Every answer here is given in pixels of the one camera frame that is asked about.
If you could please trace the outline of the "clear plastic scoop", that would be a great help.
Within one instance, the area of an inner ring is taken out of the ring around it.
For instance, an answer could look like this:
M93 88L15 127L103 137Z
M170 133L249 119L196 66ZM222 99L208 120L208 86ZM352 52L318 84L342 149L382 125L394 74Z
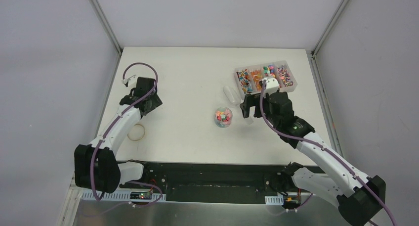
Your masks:
M242 100L239 97L239 95L237 94L237 92L230 86L224 86L222 88L222 90L223 90L225 96L227 97L227 99L229 100L229 102L236 109L236 111L238 113L238 117L240 119L244 120L247 125L252 125L254 123L254 121L251 117L248 117L248 118L243 117L242 111L240 109L240 104L241 104Z

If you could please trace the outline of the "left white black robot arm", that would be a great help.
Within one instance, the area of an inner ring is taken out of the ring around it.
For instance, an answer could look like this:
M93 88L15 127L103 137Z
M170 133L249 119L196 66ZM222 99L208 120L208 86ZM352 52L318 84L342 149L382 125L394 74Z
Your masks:
M139 77L136 86L121 99L106 129L89 144L76 147L76 186L113 193L120 184L132 181L138 188L146 188L151 176L144 171L144 166L131 161L119 163L116 155L132 128L142 117L161 105L156 80Z

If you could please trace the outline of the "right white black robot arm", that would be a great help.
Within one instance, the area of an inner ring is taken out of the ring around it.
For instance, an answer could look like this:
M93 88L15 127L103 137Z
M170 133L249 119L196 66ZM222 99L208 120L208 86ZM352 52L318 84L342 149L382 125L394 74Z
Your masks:
M281 187L308 190L336 207L352 226L364 226L385 205L386 183L357 169L328 146L315 129L295 115L285 92L246 94L240 109L244 118L254 107L254 117L263 118L280 139L311 159L326 177L298 163L289 164L280 174Z

